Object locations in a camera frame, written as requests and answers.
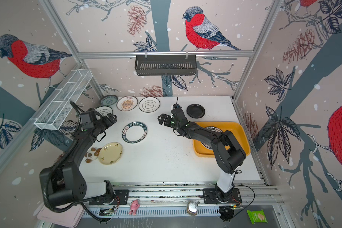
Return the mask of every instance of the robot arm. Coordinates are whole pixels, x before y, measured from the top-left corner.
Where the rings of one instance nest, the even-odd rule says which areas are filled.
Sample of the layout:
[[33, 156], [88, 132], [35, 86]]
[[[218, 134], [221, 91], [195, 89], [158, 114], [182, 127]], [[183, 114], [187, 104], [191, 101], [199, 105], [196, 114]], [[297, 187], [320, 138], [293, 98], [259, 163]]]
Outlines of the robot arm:
[[73, 134], [72, 145], [58, 162], [52, 167], [43, 169], [39, 175], [43, 201], [46, 207], [54, 212], [65, 211], [56, 206], [81, 203], [95, 196], [103, 195], [108, 201], [114, 198], [114, 191], [109, 181], [86, 183], [79, 166], [97, 136], [105, 133], [105, 130], [117, 121], [117, 117], [110, 113], [101, 116], [93, 108], [79, 115], [82, 124]]
[[172, 116], [162, 114], [158, 117], [159, 124], [172, 127], [180, 136], [198, 140], [213, 149], [216, 162], [221, 169], [215, 194], [220, 202], [227, 202], [233, 191], [235, 170], [243, 164], [246, 153], [232, 132], [205, 129], [195, 122], [188, 121], [177, 103], [173, 107]]

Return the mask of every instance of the black cable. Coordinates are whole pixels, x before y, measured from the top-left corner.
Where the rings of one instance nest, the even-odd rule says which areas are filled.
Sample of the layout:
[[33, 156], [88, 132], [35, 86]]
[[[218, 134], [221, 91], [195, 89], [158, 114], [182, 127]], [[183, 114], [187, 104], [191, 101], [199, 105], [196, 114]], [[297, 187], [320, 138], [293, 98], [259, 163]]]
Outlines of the black cable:
[[93, 213], [91, 213], [91, 211], [89, 211], [89, 209], [85, 206], [85, 204], [81, 203], [81, 205], [91, 217], [93, 217], [94, 219], [96, 219], [100, 223], [104, 222], [106, 224], [106, 222], [111, 219], [111, 218], [98, 218]]
[[[80, 116], [80, 111], [83, 112], [83, 110], [77, 106], [77, 104], [75, 104], [74, 102], [70, 101], [70, 104], [71, 106], [74, 108], [74, 110], [77, 112], [77, 115], [78, 115], [78, 123], [77, 123], [77, 128], [76, 128], [76, 131], [77, 132], [80, 128], [80, 125], [81, 125], [81, 116]], [[46, 178], [46, 181], [44, 183], [44, 188], [43, 188], [43, 191], [42, 191], [42, 194], [43, 194], [43, 202], [45, 204], [45, 206], [50, 209], [51, 211], [53, 212], [57, 212], [57, 213], [61, 213], [61, 212], [65, 212], [67, 211], [68, 209], [70, 209], [71, 207], [73, 207], [74, 205], [78, 204], [78, 203], [83, 203], [83, 202], [87, 202], [87, 201], [90, 201], [92, 200], [92, 198], [88, 198], [88, 199], [83, 199], [83, 200], [78, 200], [78, 201], [75, 201], [75, 202], [72, 202], [70, 205], [68, 205], [67, 207], [64, 207], [64, 208], [57, 208], [55, 206], [53, 206], [51, 203], [50, 203], [50, 200], [49, 200], [49, 195], [48, 195], [48, 185], [50, 183], [50, 180], [52, 178], [52, 175], [53, 173], [56, 171], [56, 169], [68, 158], [68, 156], [72, 153], [72, 151], [74, 150], [74, 148], [76, 147], [77, 145], [77, 140], [74, 139], [73, 140], [73, 143], [71, 144], [71, 146], [68, 148], [68, 150], [64, 153], [64, 155], [62, 156], [62, 158], [56, 162], [52, 167], [51, 167], [51, 170], [49, 171], [48, 173], [48, 176]]]
[[[248, 187], [248, 186], [246, 186], [246, 185], [236, 185], [235, 187], [238, 187], [238, 186], [244, 186], [244, 187]], [[248, 206], [250, 206], [252, 203], [253, 203], [253, 201], [255, 200], [255, 196], [256, 196], [256, 194], [255, 194], [255, 191], [251, 188], [251, 187], [248, 187], [249, 189], [251, 189], [252, 190], [252, 192], [253, 192], [253, 200], [251, 201], [251, 203], [249, 203], [246, 207], [244, 207], [242, 210], [240, 210], [235, 216], [233, 216], [232, 218], [234, 218], [234, 217], [236, 217], [239, 213], [241, 213], [244, 209], [246, 209]]]

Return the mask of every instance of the yellow plate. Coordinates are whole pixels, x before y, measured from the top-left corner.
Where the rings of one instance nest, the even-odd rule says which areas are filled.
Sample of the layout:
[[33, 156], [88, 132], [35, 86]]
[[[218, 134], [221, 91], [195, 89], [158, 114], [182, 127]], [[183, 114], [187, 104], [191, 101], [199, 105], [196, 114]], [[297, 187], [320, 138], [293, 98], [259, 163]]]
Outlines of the yellow plate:
[[104, 165], [110, 165], [119, 160], [122, 156], [123, 147], [120, 143], [108, 143], [101, 148], [99, 161]]
[[[248, 140], [246, 133], [244, 132], [242, 126], [239, 123], [236, 122], [221, 122], [221, 121], [203, 121], [203, 122], [196, 122], [201, 127], [217, 127], [223, 132], [225, 131], [231, 131], [234, 136], [236, 137], [237, 141], [241, 144], [244, 152], [246, 155], [250, 155], [251, 148], [249, 147]], [[203, 146], [200, 141], [193, 140], [194, 143], [194, 151], [198, 157], [205, 157], [205, 158], [214, 158], [214, 152], [213, 150], [210, 150]]]

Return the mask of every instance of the green snack package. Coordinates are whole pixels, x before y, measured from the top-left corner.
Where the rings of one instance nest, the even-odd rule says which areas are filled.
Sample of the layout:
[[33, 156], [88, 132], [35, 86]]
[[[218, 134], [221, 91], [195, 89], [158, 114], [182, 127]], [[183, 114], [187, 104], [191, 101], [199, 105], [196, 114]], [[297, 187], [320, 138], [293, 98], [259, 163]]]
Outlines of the green snack package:
[[267, 222], [265, 213], [263, 213], [263, 210], [260, 211], [250, 211], [247, 210], [248, 216], [251, 219], [252, 224], [255, 224], [255, 222]]

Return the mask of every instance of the pine cone illustration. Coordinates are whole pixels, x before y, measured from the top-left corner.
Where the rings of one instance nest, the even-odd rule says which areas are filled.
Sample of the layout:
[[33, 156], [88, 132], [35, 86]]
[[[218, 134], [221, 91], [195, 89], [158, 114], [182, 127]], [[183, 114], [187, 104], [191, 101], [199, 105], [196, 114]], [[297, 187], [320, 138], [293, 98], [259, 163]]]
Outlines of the pine cone illustration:
[[139, 94], [141, 97], [168, 97], [169, 94], [163, 88], [154, 85], [152, 87], [143, 88], [142, 93]]
[[293, 61], [298, 61], [298, 59], [303, 59], [308, 54], [308, 52], [313, 48], [314, 45], [314, 32], [311, 29], [307, 29], [305, 32], [301, 33], [296, 41], [292, 43], [287, 48], [287, 52], [283, 54], [283, 62], [288, 61], [291, 63]]
[[257, 127], [257, 122], [254, 120], [254, 118], [251, 116], [251, 113], [244, 114], [243, 119], [247, 125], [247, 129], [249, 131], [249, 134], [251, 135], [251, 138], [253, 140], [253, 143], [257, 143], [257, 136], [259, 134], [259, 128]]
[[146, 24], [146, 12], [137, 5], [132, 5], [128, 11], [128, 32], [134, 36], [136, 33], [140, 33]]

